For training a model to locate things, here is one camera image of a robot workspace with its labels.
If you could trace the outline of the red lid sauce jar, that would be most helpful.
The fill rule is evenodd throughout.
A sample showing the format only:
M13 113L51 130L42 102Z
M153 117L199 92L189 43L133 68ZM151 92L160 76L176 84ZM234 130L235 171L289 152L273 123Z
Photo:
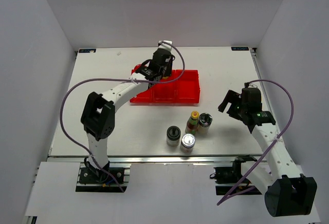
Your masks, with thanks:
M141 64L138 64L134 67L134 71L136 71L139 67L141 66Z

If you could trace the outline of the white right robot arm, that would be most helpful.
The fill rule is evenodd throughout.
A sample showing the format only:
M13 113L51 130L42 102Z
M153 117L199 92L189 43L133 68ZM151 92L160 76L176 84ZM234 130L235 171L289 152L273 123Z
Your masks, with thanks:
M306 177L292 160L276 127L276 121L269 111L262 110L261 91L245 87L239 94L229 90L218 106L220 112L227 108L227 114L245 124L259 144L268 163L270 172L261 167L255 159L241 159L232 169L238 182L247 179L264 195L265 206L273 217L308 215L317 190L313 177Z

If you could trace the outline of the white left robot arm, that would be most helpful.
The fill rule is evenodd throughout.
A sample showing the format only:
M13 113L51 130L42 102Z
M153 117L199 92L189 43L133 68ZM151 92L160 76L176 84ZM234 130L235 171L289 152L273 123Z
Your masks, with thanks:
M88 95L81 123L88 138L88 148L92 153L85 165L97 182L108 178L107 138L115 128L115 113L131 98L150 89L164 77L169 77L174 55L170 46L159 46L152 59L145 61L128 78L127 82L98 94Z

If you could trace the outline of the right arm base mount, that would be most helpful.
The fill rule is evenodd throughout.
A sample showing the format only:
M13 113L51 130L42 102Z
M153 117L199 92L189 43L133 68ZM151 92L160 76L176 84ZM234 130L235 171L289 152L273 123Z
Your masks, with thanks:
M216 195L225 195L231 186L237 183L242 177L241 174L241 164L257 160L255 157L247 155L247 156L238 156L232 162L231 166L218 166L214 168L214 173L209 175L210 179L215 180L216 186ZM261 195L259 190L251 185L251 182L248 179L245 179L233 192L235 194L237 192L241 192L244 190L249 190L243 195Z

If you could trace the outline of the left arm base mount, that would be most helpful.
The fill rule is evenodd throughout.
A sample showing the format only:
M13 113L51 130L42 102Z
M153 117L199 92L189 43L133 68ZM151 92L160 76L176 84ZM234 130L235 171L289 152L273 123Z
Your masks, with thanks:
M88 157L85 157L83 163L80 164L75 191L85 193L124 193L129 182L130 169L128 167L112 167L109 164L105 168L113 175L121 188L113 177L91 166L88 162Z

